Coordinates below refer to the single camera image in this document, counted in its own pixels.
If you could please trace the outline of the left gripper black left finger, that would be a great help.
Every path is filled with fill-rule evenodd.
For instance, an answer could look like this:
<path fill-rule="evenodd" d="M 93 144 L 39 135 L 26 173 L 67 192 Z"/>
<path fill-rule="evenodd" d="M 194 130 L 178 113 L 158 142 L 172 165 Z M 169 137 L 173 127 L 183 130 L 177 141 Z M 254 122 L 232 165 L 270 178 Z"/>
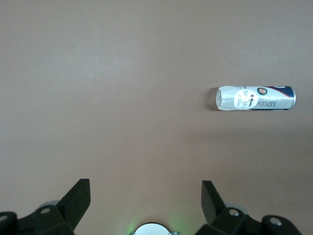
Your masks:
<path fill-rule="evenodd" d="M 44 205 L 17 218 L 11 211 L 0 213 L 2 235 L 73 235 L 90 206 L 90 180 L 80 179 L 56 205 Z"/>

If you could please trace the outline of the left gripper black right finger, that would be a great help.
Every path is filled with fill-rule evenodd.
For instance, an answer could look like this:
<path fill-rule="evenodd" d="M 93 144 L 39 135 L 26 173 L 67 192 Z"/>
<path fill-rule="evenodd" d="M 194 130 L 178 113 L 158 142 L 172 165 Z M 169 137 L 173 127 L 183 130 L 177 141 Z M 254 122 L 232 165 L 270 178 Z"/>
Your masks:
<path fill-rule="evenodd" d="M 212 181 L 202 181 L 201 208 L 206 219 L 198 235 L 301 235 L 288 219 L 266 215 L 256 221 L 242 210 L 228 207 Z"/>

